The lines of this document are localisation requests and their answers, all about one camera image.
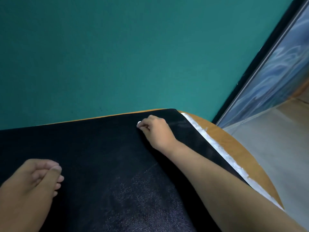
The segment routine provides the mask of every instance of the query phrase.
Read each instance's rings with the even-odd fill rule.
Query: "white torn edge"
[[[247,172],[240,167],[236,161],[230,156],[222,146],[220,146],[211,136],[208,135],[208,133],[188,114],[182,113],[184,117],[194,126],[194,128],[206,139],[209,144],[211,144],[214,149],[236,170],[236,172],[239,173],[243,177],[243,179],[257,192],[259,192],[261,195],[263,195],[266,199],[273,202],[277,207],[284,210],[278,202],[268,194],[267,191],[264,190],[263,187],[261,187],[255,180],[251,179]]]

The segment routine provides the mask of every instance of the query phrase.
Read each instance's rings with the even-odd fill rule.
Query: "forearm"
[[[163,154],[188,178],[222,231],[305,231],[258,192],[186,145],[177,142]]]

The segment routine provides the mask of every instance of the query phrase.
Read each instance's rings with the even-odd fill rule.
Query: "gray tile floor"
[[[224,130],[255,157],[286,212],[309,230],[309,105],[290,100],[240,127]]]

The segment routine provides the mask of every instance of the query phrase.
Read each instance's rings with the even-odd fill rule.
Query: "black cloth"
[[[27,159],[60,163],[65,180],[40,231],[219,231],[185,176],[136,128],[150,114],[243,180],[182,114],[166,109],[1,130],[0,183]]]

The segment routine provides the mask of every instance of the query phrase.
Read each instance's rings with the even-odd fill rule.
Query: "table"
[[[150,109],[144,111],[136,111],[136,112],[128,112],[122,114],[130,114],[130,113],[140,113],[140,112],[147,112],[147,111],[155,111],[159,109]],[[190,115],[203,129],[207,129],[207,133],[211,136],[214,140],[216,140],[224,149],[225,151],[233,157],[233,159],[237,162],[239,166],[241,166],[249,175],[249,177],[255,180],[261,187],[264,188],[265,191],[272,196],[282,208],[283,204],[281,199],[276,191],[276,188],[272,184],[270,178],[265,173],[263,168],[258,164],[256,159],[250,154],[249,151],[245,147],[242,146],[235,138],[225,132],[223,129],[219,128],[215,124],[198,117],[196,115],[187,113]]]

